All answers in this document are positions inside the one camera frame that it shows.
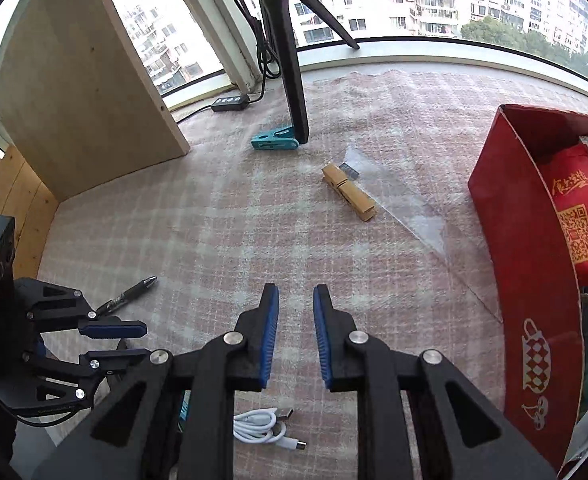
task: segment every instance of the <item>white usb cable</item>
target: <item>white usb cable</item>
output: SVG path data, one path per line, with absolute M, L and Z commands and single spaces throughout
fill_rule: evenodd
M 274 444 L 285 449 L 305 449 L 306 443 L 285 436 L 286 420 L 292 409 L 265 408 L 251 410 L 234 416 L 234 436 L 245 444 Z M 279 425 L 279 432 L 274 434 L 274 427 Z

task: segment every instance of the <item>teal clamp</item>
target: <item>teal clamp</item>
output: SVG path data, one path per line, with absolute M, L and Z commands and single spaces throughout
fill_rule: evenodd
M 285 126 L 254 135 L 251 145 L 255 150 L 295 150 L 298 141 L 294 138 L 294 127 Z

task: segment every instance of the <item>plywood board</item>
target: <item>plywood board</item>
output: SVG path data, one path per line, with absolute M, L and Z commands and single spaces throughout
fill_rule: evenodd
M 20 1 L 0 120 L 59 201 L 189 150 L 111 0 Z
M 23 164 L 7 196 L 7 201 L 2 208 L 3 215 L 13 216 L 15 218 L 14 238 L 16 245 L 18 245 L 18 239 L 20 238 L 22 227 L 25 224 L 27 212 L 30 211 L 29 207 L 40 184 L 42 182 L 40 182 L 38 175 L 34 173 L 34 170 L 31 169 L 29 164 Z
M 5 156 L 0 160 L 0 214 L 24 163 L 25 159 L 15 146 L 8 147 Z
M 58 209 L 58 200 L 40 184 L 32 200 L 16 245 L 13 264 L 14 278 L 36 278 L 47 240 L 49 227 Z

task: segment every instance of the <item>power strip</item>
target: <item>power strip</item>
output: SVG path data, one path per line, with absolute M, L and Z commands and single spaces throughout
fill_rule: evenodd
M 219 97 L 211 104 L 213 112 L 226 112 L 228 110 L 245 110 L 250 103 L 248 95 L 234 97 Z

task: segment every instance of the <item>black tripod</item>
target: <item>black tripod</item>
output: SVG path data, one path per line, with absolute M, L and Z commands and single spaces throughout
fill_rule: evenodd
M 294 29 L 289 15 L 289 0 L 259 0 L 261 13 L 265 23 L 266 37 L 276 48 L 280 60 L 280 71 L 285 86 L 285 96 L 289 105 L 289 115 L 296 140 L 300 144 L 307 142 L 309 137 L 309 124 L 307 123 L 307 108 L 305 107 L 305 95 L 303 94 L 303 82 L 300 77 L 298 54 L 296 53 L 296 41 Z M 343 28 L 338 20 L 318 0 L 300 0 L 309 9 L 331 27 L 350 47 L 359 48 L 354 38 Z

